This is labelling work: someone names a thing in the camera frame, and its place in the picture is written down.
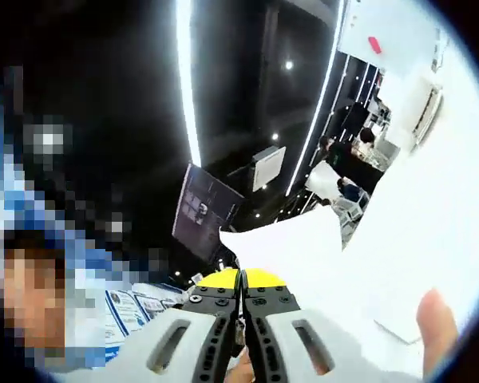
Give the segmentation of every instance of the white paper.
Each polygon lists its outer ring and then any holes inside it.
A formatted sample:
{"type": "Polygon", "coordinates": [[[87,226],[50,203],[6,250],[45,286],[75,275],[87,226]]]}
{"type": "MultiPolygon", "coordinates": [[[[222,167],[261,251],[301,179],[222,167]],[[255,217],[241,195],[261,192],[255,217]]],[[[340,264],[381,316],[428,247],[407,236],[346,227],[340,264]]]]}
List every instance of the white paper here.
{"type": "Polygon", "coordinates": [[[119,353],[119,348],[125,342],[123,330],[110,310],[108,303],[105,304],[105,362],[113,359],[119,353]]]}
{"type": "Polygon", "coordinates": [[[220,232],[220,240],[235,252],[243,269],[260,268],[279,276],[301,307],[313,306],[322,276],[339,261],[342,250],[338,216],[322,206],[245,233],[220,232]]]}
{"type": "Polygon", "coordinates": [[[106,297],[112,311],[117,313],[117,318],[126,329],[127,335],[141,330],[147,318],[131,295],[125,291],[111,290],[106,291],[106,297]]]}
{"type": "Polygon", "coordinates": [[[165,308],[158,299],[148,297],[143,294],[134,294],[133,297],[138,303],[138,306],[144,311],[145,316],[150,321],[156,318],[159,313],[163,313],[165,308]]]}

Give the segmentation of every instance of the screw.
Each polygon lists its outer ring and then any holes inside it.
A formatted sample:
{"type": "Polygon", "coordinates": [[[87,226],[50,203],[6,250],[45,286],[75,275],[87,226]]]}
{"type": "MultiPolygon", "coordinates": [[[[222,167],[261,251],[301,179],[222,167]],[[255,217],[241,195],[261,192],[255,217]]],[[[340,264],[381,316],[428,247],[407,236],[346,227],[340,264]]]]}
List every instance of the screw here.
{"type": "Polygon", "coordinates": [[[191,303],[199,303],[200,301],[202,301],[202,297],[200,295],[192,295],[190,297],[191,303]]]}
{"type": "Polygon", "coordinates": [[[229,301],[227,299],[220,298],[220,299],[216,299],[215,304],[217,306],[226,306],[229,304],[229,301]]]}
{"type": "Polygon", "coordinates": [[[266,305],[266,299],[264,299],[264,298],[257,298],[257,299],[254,299],[254,300],[252,301],[252,303],[254,304],[254,306],[266,305]]]}

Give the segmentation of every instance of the finger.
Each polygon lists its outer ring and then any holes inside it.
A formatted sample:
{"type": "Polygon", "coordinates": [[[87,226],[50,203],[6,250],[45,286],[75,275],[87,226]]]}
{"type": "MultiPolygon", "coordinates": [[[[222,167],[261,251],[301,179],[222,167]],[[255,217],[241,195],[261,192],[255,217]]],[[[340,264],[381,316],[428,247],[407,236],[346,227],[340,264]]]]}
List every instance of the finger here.
{"type": "Polygon", "coordinates": [[[239,355],[238,364],[239,365],[251,364],[250,356],[248,355],[248,348],[246,346],[241,350],[241,354],[239,355]]]}
{"type": "Polygon", "coordinates": [[[453,312],[436,289],[428,291],[422,298],[417,323],[424,343],[424,375],[427,375],[457,340],[453,312]]]}
{"type": "Polygon", "coordinates": [[[252,364],[237,365],[225,377],[224,383],[251,383],[254,380],[252,364]]]}

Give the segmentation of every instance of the pixelated person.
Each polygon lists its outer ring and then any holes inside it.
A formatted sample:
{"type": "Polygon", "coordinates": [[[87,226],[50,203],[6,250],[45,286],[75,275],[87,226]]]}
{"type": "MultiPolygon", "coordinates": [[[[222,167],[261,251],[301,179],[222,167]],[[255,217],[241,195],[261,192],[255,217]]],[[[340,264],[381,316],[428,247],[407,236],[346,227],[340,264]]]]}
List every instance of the pixelated person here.
{"type": "Polygon", "coordinates": [[[26,348],[63,349],[64,251],[44,231],[7,231],[4,257],[5,326],[19,331],[26,348]]]}

